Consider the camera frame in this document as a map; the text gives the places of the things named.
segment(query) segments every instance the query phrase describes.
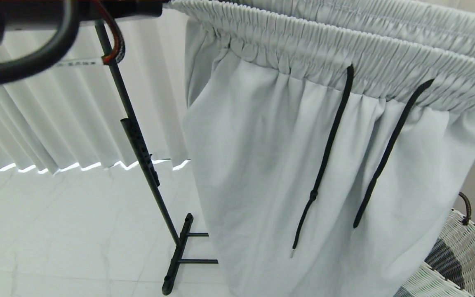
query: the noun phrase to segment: thick black cable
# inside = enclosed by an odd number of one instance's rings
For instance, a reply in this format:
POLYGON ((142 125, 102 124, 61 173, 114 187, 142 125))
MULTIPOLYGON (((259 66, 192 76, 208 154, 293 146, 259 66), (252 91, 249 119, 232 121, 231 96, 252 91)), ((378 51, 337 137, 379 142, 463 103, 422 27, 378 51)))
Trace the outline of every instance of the thick black cable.
POLYGON ((381 158, 381 161, 379 162, 377 171, 375 171, 371 181, 369 181, 366 194, 364 195, 362 204, 358 208, 355 221, 353 222, 353 228, 357 228, 358 224, 360 224, 360 220, 362 220, 362 215, 364 214, 364 211, 366 210, 366 207, 368 206, 369 200, 371 199, 371 194, 373 193, 373 189, 375 188, 375 185, 377 184, 377 179, 381 176, 381 173, 384 170, 384 167, 386 166, 386 162, 388 162, 388 158, 390 157, 390 154, 392 153, 393 146, 395 145, 395 142, 397 141, 399 134, 401 134, 401 130, 404 124, 406 123, 406 120, 408 118, 408 115, 411 109, 413 108, 413 105, 417 101, 417 98, 419 98, 419 96, 424 91, 426 91, 426 89, 430 88, 433 81, 434 81, 433 79, 430 79, 429 81, 426 81, 422 85, 418 86, 415 92, 413 92, 408 102, 406 103, 406 106, 404 106, 404 109, 401 113, 401 117, 399 117, 399 120, 392 132, 392 136, 390 137, 390 140, 388 141, 388 144, 386 145, 386 150, 384 150, 384 154, 381 158))
POLYGON ((333 147, 333 143, 335 141, 335 136, 337 134, 338 127, 340 126, 340 121, 343 115, 343 111, 345 110, 347 102, 349 100, 349 94, 351 93, 351 87, 353 86, 354 77, 355 77, 355 70, 354 70, 353 65, 350 65, 347 68, 347 79, 346 79, 346 85, 342 93, 342 100, 340 102, 340 105, 338 106, 338 109, 335 115, 335 120, 333 121, 333 125, 331 127, 331 131, 329 132, 329 137, 327 139, 324 156, 322 157, 322 164, 320 165, 320 169, 318 170, 318 175, 316 176, 315 186, 311 190, 311 194, 309 195, 309 201, 307 201, 307 204, 305 205, 305 208, 303 209, 302 216, 300 217, 300 222, 298 223, 298 229, 296 229, 296 235, 294 235, 294 243, 292 244, 292 253, 294 253, 294 250, 296 249, 296 245, 298 245, 298 239, 300 238, 300 231, 302 229, 303 222, 305 221, 305 217, 307 216, 307 212, 309 211, 309 207, 311 207, 311 204, 316 200, 316 197, 318 196, 318 188, 320 187, 320 182, 322 182, 322 177, 324 176, 324 173, 326 171, 327 162, 329 159, 329 155, 331 154, 331 150, 333 147))
POLYGON ((63 0, 63 17, 56 34, 38 51, 17 60, 0 63, 0 85, 35 75, 60 61, 71 49, 80 28, 75 0, 63 0))

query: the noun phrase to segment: black pole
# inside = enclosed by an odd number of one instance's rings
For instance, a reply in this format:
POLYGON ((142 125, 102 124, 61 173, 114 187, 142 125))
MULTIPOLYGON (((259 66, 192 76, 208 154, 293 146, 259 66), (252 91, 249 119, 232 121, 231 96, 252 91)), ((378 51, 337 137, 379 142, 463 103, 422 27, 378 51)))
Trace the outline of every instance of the black pole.
MULTIPOLYGON (((104 24, 97 24, 95 26, 96 33, 98 34, 98 39, 100 40, 100 45, 102 45, 102 49, 104 53, 111 52, 111 43, 109 42, 109 37, 106 32, 106 28, 104 24)), ((133 151, 137 156, 137 160, 140 165, 140 169, 142 169, 144 176, 149 184, 149 188, 153 193, 153 197, 155 197, 155 201, 160 209, 160 213, 164 218, 164 222, 166 222, 166 226, 170 231, 170 234, 173 237, 176 246, 181 246, 181 240, 177 235, 177 231, 173 226, 172 219, 170 218, 170 214, 168 213, 168 209, 166 209, 166 205, 164 204, 164 200, 159 191, 159 181, 157 172, 153 167, 153 162, 151 161, 151 154, 148 152, 148 148, 146 143, 144 142, 144 138, 142 132, 140 131, 140 126, 137 121, 137 117, 133 110, 132 103, 129 99, 128 91, 126 90, 126 85, 124 85, 124 80, 122 79, 122 75, 120 74, 120 70, 118 69, 118 65, 115 62, 111 62, 109 64, 109 70, 111 71, 111 75, 113 76, 113 80, 115 81, 115 86, 117 87, 118 94, 120 95, 120 99, 122 100, 122 104, 124 105, 124 109, 126 110, 126 114, 128 118, 122 119, 122 126, 126 131, 128 136, 129 142, 132 145, 133 151)))

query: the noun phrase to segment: elastic waistband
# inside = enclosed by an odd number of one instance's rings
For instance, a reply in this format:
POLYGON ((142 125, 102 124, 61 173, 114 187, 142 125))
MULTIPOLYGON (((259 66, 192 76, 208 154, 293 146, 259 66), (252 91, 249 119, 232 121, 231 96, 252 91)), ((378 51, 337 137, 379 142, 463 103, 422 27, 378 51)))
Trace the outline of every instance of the elastic waistband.
POLYGON ((475 58, 475 13, 414 0, 237 0, 299 19, 421 43, 475 58))
POLYGON ((175 0, 170 7, 259 66, 341 90, 338 83, 353 64, 351 92, 404 103, 434 79, 417 106, 453 113, 475 108, 475 58, 463 54, 228 2, 175 0))

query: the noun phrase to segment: horizontal metal bar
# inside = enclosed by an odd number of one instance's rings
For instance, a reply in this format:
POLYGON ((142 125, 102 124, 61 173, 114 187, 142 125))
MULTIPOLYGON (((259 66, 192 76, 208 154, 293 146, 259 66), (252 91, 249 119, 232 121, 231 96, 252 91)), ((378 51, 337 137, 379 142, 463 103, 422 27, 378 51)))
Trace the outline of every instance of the horizontal metal bar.
POLYGON ((181 264, 218 264, 217 260, 213 259, 180 259, 181 264))
POLYGON ((188 237, 208 237, 208 233, 189 232, 187 236, 188 237))

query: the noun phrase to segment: curtain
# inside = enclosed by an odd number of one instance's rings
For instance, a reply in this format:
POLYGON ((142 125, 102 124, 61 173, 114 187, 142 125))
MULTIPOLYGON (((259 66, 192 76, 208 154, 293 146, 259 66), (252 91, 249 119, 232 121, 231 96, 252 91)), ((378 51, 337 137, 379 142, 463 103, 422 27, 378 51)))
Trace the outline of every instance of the curtain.
POLYGON ((391 297, 475 159, 475 14, 406 0, 175 0, 186 147, 240 297, 391 297))
MULTIPOLYGON (((174 165, 188 158, 179 120, 186 111, 186 19, 167 9, 159 19, 119 23, 126 40, 119 68, 149 152, 174 165)), ((31 53, 53 33, 7 32, 0 61, 31 53)), ((86 26, 65 59, 102 55, 94 27, 86 26)), ((136 158, 119 122, 124 117, 107 66, 51 68, 0 86, 0 169, 15 164, 55 173, 75 165, 130 165, 136 158)))

